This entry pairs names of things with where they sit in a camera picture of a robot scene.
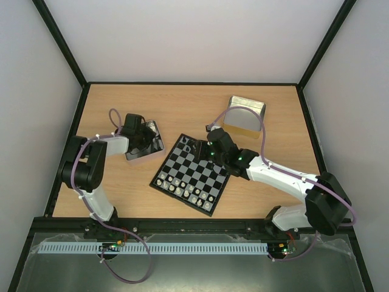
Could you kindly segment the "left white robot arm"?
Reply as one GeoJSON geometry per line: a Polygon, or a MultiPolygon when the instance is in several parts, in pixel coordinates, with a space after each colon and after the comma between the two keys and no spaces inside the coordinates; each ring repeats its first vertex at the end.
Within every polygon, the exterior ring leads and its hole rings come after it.
{"type": "Polygon", "coordinates": [[[58,169],[58,177],[78,193],[92,219],[109,222],[117,216],[102,186],[106,158],[124,155],[127,161],[141,161],[165,150],[155,120],[127,114],[114,132],[94,137],[71,137],[58,169]]]}

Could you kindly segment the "silver tin with pieces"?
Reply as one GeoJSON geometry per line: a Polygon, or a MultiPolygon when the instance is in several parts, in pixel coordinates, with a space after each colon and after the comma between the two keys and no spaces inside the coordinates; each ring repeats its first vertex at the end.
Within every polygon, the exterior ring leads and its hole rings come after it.
{"type": "Polygon", "coordinates": [[[151,142],[146,144],[146,146],[143,146],[140,149],[136,148],[133,151],[125,154],[126,160],[131,165],[136,165],[150,161],[152,159],[160,158],[166,154],[165,143],[163,142],[157,122],[155,120],[147,120],[145,124],[156,135],[151,140],[151,142]]]}

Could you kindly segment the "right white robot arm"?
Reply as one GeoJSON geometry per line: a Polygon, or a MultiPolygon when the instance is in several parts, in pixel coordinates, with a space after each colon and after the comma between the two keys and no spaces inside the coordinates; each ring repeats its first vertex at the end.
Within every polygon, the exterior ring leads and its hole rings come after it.
{"type": "Polygon", "coordinates": [[[275,164],[262,153],[238,148],[220,127],[209,131],[206,140],[194,141],[192,152],[195,161],[214,162],[233,176],[265,183],[301,202],[296,206],[276,206],[268,213],[265,231],[272,238],[295,228],[314,228],[334,235],[351,210],[351,202],[333,174],[312,175],[275,164]]]}

